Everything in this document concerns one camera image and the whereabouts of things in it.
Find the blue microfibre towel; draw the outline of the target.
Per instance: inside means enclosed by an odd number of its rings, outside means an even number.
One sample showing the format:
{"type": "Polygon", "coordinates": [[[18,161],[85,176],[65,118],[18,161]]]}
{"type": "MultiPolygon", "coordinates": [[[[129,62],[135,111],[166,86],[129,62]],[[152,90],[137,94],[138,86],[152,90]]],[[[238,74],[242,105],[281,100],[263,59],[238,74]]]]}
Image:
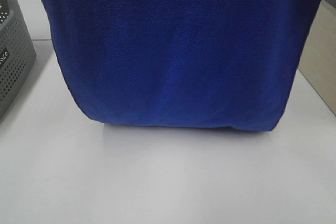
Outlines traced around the blue microfibre towel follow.
{"type": "Polygon", "coordinates": [[[271,131],[321,0],[41,0],[65,83],[102,123],[271,131]]]}

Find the beige storage box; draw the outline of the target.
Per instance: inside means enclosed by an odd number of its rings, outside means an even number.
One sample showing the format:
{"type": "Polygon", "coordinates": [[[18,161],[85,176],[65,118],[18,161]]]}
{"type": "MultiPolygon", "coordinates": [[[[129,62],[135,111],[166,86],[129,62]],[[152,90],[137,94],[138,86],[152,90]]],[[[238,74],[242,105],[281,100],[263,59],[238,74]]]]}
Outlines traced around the beige storage box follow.
{"type": "Polygon", "coordinates": [[[322,0],[311,25],[299,70],[335,113],[335,0],[322,0]]]}

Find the grey perforated plastic basket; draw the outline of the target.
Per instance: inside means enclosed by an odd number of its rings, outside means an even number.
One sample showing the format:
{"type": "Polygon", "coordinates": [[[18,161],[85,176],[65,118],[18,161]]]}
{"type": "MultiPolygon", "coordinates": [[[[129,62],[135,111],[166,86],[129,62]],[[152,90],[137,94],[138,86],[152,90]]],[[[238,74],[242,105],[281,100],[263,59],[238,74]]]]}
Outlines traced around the grey perforated plastic basket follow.
{"type": "Polygon", "coordinates": [[[1,0],[1,115],[26,81],[36,52],[17,0],[1,0]]]}

